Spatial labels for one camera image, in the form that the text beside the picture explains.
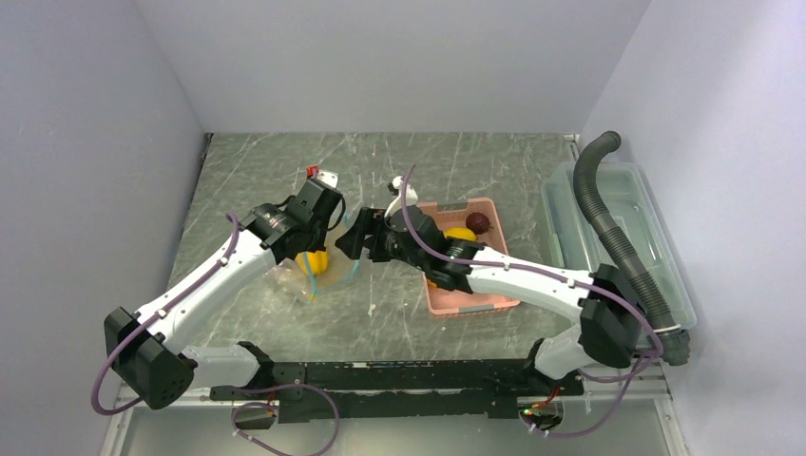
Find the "clear zip bag blue zipper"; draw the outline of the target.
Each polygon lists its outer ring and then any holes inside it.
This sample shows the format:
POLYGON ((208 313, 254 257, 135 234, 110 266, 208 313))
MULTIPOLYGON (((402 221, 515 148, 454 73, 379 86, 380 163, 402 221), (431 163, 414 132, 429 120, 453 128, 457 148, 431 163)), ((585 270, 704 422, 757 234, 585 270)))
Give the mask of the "clear zip bag blue zipper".
POLYGON ((348 259, 335 246, 336 240, 350 228, 350 218, 345 215, 337 227, 325 238, 325 248, 330 265, 321 275, 303 272, 294 259, 284 259, 279 266, 267 272, 266 281, 276 286, 282 293, 301 303, 311 303, 320 295, 331 291, 336 284, 350 280, 356 273, 359 261, 348 259))

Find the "pink perforated plastic basket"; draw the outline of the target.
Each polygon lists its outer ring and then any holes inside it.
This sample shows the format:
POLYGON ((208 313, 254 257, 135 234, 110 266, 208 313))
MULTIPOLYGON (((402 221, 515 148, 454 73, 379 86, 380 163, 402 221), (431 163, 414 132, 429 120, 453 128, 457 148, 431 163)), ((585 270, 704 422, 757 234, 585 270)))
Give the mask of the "pink perforated plastic basket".
MULTIPOLYGON (((455 203, 419 202, 418 207, 435 220, 442 232, 456 226, 466 227, 465 220, 470 213, 483 213, 490 218, 492 228, 488 233, 479 235, 477 241, 504 254, 509 252, 492 199, 474 198, 455 203)), ((520 304, 517 299, 501 295, 447 291, 437 288, 426 278, 423 280, 429 312, 437 317, 507 311, 520 304)))

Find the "yellow mango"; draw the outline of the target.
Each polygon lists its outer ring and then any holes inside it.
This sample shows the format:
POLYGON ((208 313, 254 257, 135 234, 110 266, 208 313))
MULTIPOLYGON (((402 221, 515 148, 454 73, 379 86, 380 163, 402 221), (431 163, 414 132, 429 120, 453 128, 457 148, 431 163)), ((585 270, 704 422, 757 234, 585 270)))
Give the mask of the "yellow mango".
POLYGON ((443 232, 446 238, 456 238, 460 240, 467 240, 471 242, 476 242, 478 240, 478 236, 469 228, 467 227, 452 227, 443 232))

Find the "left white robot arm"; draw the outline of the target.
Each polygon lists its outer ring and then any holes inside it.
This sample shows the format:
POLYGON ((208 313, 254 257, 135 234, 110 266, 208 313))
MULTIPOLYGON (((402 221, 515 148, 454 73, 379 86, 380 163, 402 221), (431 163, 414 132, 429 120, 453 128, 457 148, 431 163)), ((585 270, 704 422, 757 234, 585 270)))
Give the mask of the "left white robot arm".
POLYGON ((297 194, 280 204, 254 207, 243 219, 229 214, 227 241, 178 285, 130 313, 112 311, 104 321, 107 360, 93 384, 91 405, 103 415, 100 386, 114 370, 136 393, 135 404, 164 409, 187 390, 229 387, 251 399, 276 384, 274 363, 249 342, 229 347, 194 347, 205 320, 249 282, 302 252, 324 247, 345 202, 338 175, 318 171, 297 194))

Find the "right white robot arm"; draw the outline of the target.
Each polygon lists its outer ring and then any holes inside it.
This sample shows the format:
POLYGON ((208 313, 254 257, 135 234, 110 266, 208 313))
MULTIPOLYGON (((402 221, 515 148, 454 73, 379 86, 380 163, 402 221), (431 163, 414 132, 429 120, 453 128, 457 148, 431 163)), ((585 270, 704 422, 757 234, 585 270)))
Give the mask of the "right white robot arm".
POLYGON ((550 392, 590 364, 632 367, 640 336, 651 330, 643 305, 618 269, 561 270, 508 256, 446 234, 415 207, 390 217, 382 209, 363 208, 336 247, 351 259, 406 263, 449 292, 500 295, 564 317, 569 328, 536 342, 528 356, 524 381, 536 394, 550 392))

